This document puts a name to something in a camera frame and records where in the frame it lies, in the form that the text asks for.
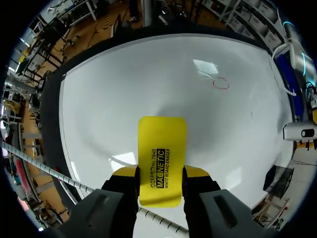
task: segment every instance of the table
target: table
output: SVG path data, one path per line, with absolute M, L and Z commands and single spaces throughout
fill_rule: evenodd
M 252 208 L 266 195 L 272 164 L 286 167 L 293 154 L 293 143 L 282 135 L 293 120 L 290 101 L 276 85 L 267 48 L 259 44 L 203 26 L 168 26 L 142 28 L 87 49 L 45 85 L 47 160 L 100 188 L 113 171 L 137 163 L 141 117 L 184 117 L 186 164 L 206 170 Z M 227 90 L 212 86 L 221 77 L 229 82 Z M 182 205 L 151 211 L 186 227 Z

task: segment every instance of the shelving unit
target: shelving unit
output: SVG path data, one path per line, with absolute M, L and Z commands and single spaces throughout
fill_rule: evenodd
M 285 42 L 286 32 L 278 20 L 276 10 L 267 1 L 237 0 L 232 9 L 226 25 L 233 31 L 249 37 L 251 34 L 251 38 L 259 39 L 267 45 L 271 53 Z M 236 21 L 243 25 L 243 29 L 236 28 Z
M 203 6 L 219 17 L 219 21 L 223 20 L 223 17 L 229 14 L 235 4 L 236 0 L 203 0 Z M 212 4 L 217 3 L 222 6 L 221 11 L 212 9 Z

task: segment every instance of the white cable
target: white cable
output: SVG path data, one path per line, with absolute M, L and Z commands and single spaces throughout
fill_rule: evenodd
M 78 203 L 77 199 L 74 197 L 74 195 L 69 191 L 68 187 L 63 181 L 59 181 L 59 184 L 64 189 L 65 193 L 68 195 L 69 199 L 76 205 Z
M 293 89 L 293 92 L 289 91 L 284 85 L 281 87 L 279 85 L 279 83 L 277 82 L 277 79 L 276 79 L 276 76 L 275 76 L 275 73 L 274 73 L 274 70 L 273 70 L 273 63 L 274 63 L 274 56 L 276 55 L 276 53 L 279 51 L 279 50 L 283 50 L 285 47 L 287 47 L 287 43 L 284 43 L 278 47 L 276 47 L 276 49 L 274 50 L 273 54 L 272 54 L 272 57 L 271 57 L 271 60 L 270 60 L 270 67 L 271 67 L 271 70 L 272 70 L 272 73 L 273 73 L 273 76 L 274 76 L 274 79 L 275 79 L 275 82 L 277 84 L 278 87 L 284 89 L 284 91 L 286 93 L 288 93 L 289 95 L 292 95 L 292 96 L 296 96 L 297 94 L 295 93 L 294 89 Z
M 87 193 L 91 193 L 94 191 L 93 188 L 87 187 L 79 182 L 76 182 L 75 180 L 72 180 L 71 178 L 66 177 L 65 175 L 62 175 L 61 173 L 57 172 L 56 170 L 51 169 L 50 167 L 40 163 L 39 161 L 32 159 L 30 156 L 24 154 L 22 151 L 12 147 L 11 145 L 5 143 L 4 141 L 1 142 L 1 147 L 2 147 L 2 149 L 5 149 L 5 150 L 11 152 L 12 154 L 20 157 L 21 159 L 25 160 L 26 162 L 34 165 L 38 169 L 40 169 L 40 170 L 48 173 L 49 175 L 57 178 L 60 182 L 60 185 L 63 187 L 64 191 L 66 192 L 66 194 L 69 196 L 69 198 L 72 200 L 72 202 L 74 204 L 77 204 L 78 202 L 63 182 L 65 182 L 65 183 L 67 183 L 75 188 L 81 189 Z M 159 225 L 166 226 L 167 229 L 175 230 L 175 233 L 181 234 L 184 237 L 189 237 L 189 233 L 188 233 L 188 230 L 186 228 L 184 228 L 184 227 L 182 227 L 174 222 L 171 222 L 170 220 L 167 220 L 167 219 L 159 216 L 158 214 L 155 214 L 155 213 L 153 213 L 149 210 L 146 210 L 142 207 L 139 207 L 139 213 L 145 214 L 145 217 L 151 218 L 152 221 L 158 222 Z
M 34 165 L 35 167 L 39 168 L 40 170 L 50 174 L 51 176 L 65 182 L 65 183 L 67 183 L 75 188 L 81 189 L 87 193 L 91 193 L 94 191 L 93 188 L 87 187 L 79 182 L 76 182 L 75 180 L 72 180 L 71 178 L 66 177 L 65 175 L 62 175 L 61 173 L 51 169 L 50 167 L 40 163 L 39 161 L 32 159 L 30 156 L 24 154 L 22 151 L 19 151 L 18 149 L 5 143 L 4 141 L 1 142 L 1 147 L 5 150 L 11 152 L 12 154 L 15 154 L 16 156 L 20 157 L 21 159 L 25 160 L 26 162 Z
M 280 15 L 279 15 L 278 7 L 276 8 L 276 12 L 277 12 L 278 21 L 279 21 L 279 23 L 281 24 L 281 26 L 284 28 L 284 26 L 283 26 L 283 24 L 282 24 L 282 21 L 281 21 L 281 17 L 280 17 Z
M 189 237 L 188 230 L 176 223 L 171 222 L 168 219 L 165 219 L 158 214 L 155 214 L 147 209 L 144 209 L 143 207 L 139 207 L 139 214 L 145 215 L 146 218 L 151 219 L 154 222 L 157 222 L 159 225 L 166 227 L 169 230 L 174 231 L 177 234 L 182 235 L 183 237 Z

